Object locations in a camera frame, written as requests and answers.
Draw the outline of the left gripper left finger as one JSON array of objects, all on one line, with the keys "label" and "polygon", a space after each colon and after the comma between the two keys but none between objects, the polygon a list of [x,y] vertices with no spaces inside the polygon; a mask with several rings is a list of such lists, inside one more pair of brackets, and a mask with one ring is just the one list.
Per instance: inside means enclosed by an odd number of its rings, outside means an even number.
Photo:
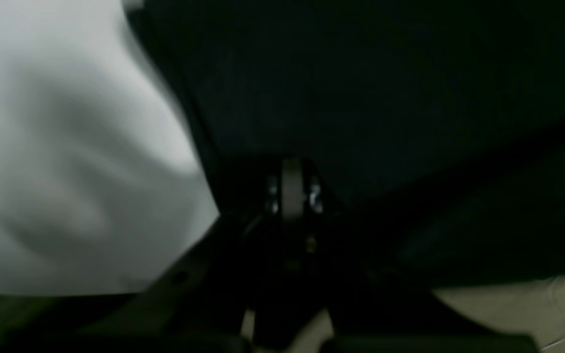
[{"label": "left gripper left finger", "polygon": [[74,335],[82,344],[240,344],[271,235],[280,225],[280,177],[240,213],[223,213],[204,239],[148,290]]}]

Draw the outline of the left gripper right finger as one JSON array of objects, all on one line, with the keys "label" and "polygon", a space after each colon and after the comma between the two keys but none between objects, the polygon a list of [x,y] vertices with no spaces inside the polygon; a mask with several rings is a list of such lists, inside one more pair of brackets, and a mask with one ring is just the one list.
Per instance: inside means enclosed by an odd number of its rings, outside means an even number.
[{"label": "left gripper right finger", "polygon": [[321,179],[307,184],[311,237],[320,263],[322,297],[337,337],[430,340],[487,336],[489,329],[442,303],[399,268],[374,266],[357,246],[361,228],[348,223]]}]

